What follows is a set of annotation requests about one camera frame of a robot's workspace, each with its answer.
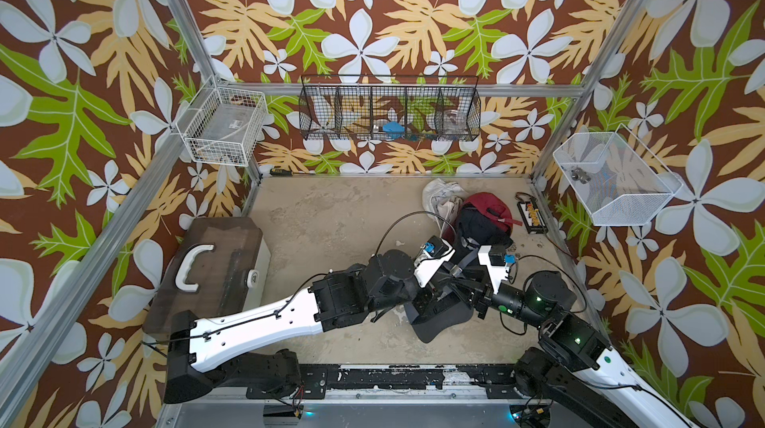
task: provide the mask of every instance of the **floral wallpaper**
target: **floral wallpaper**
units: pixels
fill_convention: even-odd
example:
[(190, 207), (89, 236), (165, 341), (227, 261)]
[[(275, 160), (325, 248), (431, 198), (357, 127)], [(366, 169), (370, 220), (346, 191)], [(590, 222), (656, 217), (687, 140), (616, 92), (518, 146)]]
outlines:
[(625, 124), (683, 180), (652, 222), (594, 227), (555, 165), (538, 181), (612, 341), (707, 428), (765, 426), (762, 3), (649, 0), (571, 128)]
[[(199, 87), (166, 0), (0, 0), (0, 369)], [(14, 426), (150, 426), (165, 359), (146, 305), (193, 218), (238, 214), (241, 170), (180, 158)]]
[[(488, 84), (576, 84), (624, 0), (188, 2), (225, 80), (281, 83), (332, 74), (346, 83), (373, 83), (429, 75), (453, 83), (469, 75)], [(359, 80), (365, 74), (374, 76)], [(255, 149), (265, 172), (528, 173), (568, 100), (483, 98), (480, 138), (452, 144), (303, 141), (297, 103), (269, 98), (270, 115)], [(398, 122), (390, 98), (373, 103)], [(425, 127), (428, 116), (432, 108), (406, 122)]]

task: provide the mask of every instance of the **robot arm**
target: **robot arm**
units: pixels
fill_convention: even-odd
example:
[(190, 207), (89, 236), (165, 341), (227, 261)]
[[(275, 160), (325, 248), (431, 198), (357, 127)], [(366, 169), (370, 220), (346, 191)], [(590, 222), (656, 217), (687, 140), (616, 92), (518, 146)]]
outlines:
[(516, 388), (566, 405), (593, 426), (696, 426), (640, 378), (597, 330), (570, 312), (576, 295), (560, 273), (532, 274), (523, 290), (508, 283), (512, 257), (502, 246), (477, 252), (480, 267), (452, 266), (449, 243), (431, 238), (414, 261), (391, 250), (367, 265), (332, 272), (292, 297), (232, 316), (177, 314), (168, 350), (166, 403), (214, 387), (247, 386), (274, 397), (301, 384), (294, 353), (248, 353), (295, 336), (372, 322), (404, 305), (415, 332), (431, 341), (443, 328), (488, 308), (538, 328), (539, 346), (515, 365)]

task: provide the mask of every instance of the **black fabric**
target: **black fabric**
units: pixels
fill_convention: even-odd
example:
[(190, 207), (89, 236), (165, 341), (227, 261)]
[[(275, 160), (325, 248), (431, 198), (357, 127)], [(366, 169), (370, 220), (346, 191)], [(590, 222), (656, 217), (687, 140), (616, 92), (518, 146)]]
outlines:
[(472, 204), (465, 204), (454, 223), (457, 236), (452, 244), (454, 256), (451, 261), (459, 263), (476, 245), (512, 245), (510, 234), (499, 229), (488, 217), (478, 212)]

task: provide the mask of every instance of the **wire basket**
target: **wire basket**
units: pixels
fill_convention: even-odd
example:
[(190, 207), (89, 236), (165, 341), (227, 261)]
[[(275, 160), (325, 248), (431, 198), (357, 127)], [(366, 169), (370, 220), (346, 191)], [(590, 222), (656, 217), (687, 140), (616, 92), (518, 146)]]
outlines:
[(411, 84), (343, 84), (332, 78), (336, 77), (314, 75), (310, 83), (303, 79), (299, 101), (303, 139), (472, 141), (478, 137), (481, 99), (475, 84), (440, 84), (442, 79), (422, 76), (398, 76), (412, 79)]
[(255, 138), (268, 113), (263, 93), (215, 88), (202, 100), (183, 132), (191, 158), (197, 163), (246, 166)]
[(614, 132), (576, 133), (553, 157), (595, 226), (643, 225), (683, 186), (624, 125)]

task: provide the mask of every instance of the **white wire basket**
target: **white wire basket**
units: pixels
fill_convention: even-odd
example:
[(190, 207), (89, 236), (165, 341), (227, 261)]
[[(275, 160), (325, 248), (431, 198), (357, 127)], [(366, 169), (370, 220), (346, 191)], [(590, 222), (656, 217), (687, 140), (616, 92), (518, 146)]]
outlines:
[(198, 107), (189, 110), (197, 113), (184, 131), (183, 140), (195, 162), (248, 164), (268, 113), (263, 93), (215, 88)]
[(624, 125), (614, 132), (576, 133), (553, 157), (596, 226), (650, 222), (683, 186)]

